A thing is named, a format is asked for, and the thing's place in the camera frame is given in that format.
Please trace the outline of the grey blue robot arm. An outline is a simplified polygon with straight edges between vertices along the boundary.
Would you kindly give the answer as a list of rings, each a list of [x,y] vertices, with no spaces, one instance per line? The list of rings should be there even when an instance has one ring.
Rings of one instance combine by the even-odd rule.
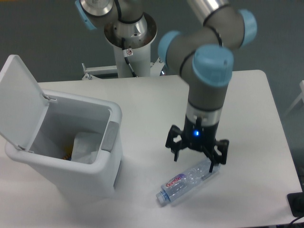
[[[157,28],[140,0],[77,0],[75,4],[88,29],[104,28],[119,77],[151,74],[150,45]],[[189,85],[184,128],[172,126],[165,146],[175,158],[185,148],[202,152],[215,166],[227,160],[229,141],[216,140],[216,131],[232,77],[232,50],[255,38],[257,23],[250,11],[236,11],[227,0],[190,0],[189,5],[202,28],[187,36],[170,31],[158,45],[160,60]]]

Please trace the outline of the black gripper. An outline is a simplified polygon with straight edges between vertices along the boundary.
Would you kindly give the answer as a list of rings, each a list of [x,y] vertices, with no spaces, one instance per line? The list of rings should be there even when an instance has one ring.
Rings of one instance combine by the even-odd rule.
[[[212,126],[196,126],[187,117],[183,131],[176,125],[172,125],[167,136],[166,148],[170,148],[174,154],[174,161],[179,157],[180,150],[190,148],[195,151],[204,152],[211,161],[209,173],[213,172],[214,166],[226,165],[228,156],[229,140],[215,140],[218,124]]]

